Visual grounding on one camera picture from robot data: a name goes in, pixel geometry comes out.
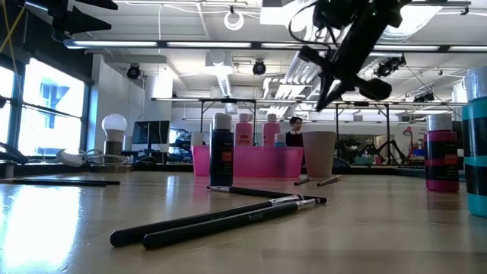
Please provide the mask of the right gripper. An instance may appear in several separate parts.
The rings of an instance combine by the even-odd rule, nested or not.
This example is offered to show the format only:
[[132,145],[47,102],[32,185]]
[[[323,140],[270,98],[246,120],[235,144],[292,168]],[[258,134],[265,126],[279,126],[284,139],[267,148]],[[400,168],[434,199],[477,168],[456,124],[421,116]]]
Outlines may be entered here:
[[344,40],[332,56],[322,57],[313,48],[302,46],[298,56],[321,68],[320,96],[316,111],[321,111],[338,100],[345,92],[359,89],[371,100],[385,100],[392,91],[390,84],[380,79],[364,80],[358,76],[364,61],[373,51],[378,38],[388,25],[390,17],[363,14],[352,24]]

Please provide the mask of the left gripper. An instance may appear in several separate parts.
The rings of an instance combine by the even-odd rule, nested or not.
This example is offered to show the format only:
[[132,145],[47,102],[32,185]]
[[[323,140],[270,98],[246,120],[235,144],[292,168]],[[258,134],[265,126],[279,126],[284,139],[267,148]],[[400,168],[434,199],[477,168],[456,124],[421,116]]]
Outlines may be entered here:
[[[117,10],[118,5],[113,0],[75,0],[86,5],[98,8]],[[68,10],[66,0],[51,0],[49,4],[49,16],[52,20],[52,38],[54,40],[67,39],[69,35],[97,30],[110,30],[111,25],[105,21],[83,13],[75,6]]]

